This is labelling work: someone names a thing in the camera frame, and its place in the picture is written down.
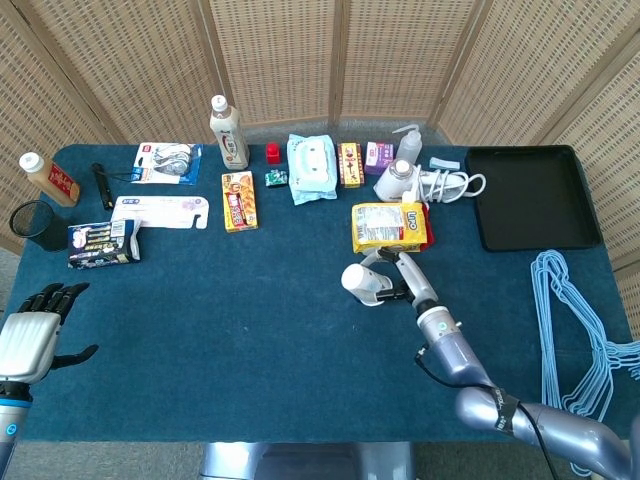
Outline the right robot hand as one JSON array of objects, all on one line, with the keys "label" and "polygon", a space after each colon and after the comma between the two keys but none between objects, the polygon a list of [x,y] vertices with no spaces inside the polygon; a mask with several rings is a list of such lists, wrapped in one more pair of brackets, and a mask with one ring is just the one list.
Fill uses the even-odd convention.
[{"label": "right robot hand", "polygon": [[400,273],[402,281],[397,286],[392,285],[375,292],[376,301],[405,299],[417,315],[437,306],[439,299],[435,290],[408,253],[381,247],[367,255],[360,264],[369,267],[377,262],[392,263]]}]

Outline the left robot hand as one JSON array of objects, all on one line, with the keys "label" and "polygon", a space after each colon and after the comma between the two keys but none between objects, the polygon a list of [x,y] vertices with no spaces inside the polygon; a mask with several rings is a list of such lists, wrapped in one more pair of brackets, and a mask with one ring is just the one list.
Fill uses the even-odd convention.
[{"label": "left robot hand", "polygon": [[97,351],[96,344],[79,353],[58,355],[59,335],[87,282],[65,286],[53,283],[29,296],[10,314],[1,329],[1,380],[33,385],[51,370],[79,365]]}]

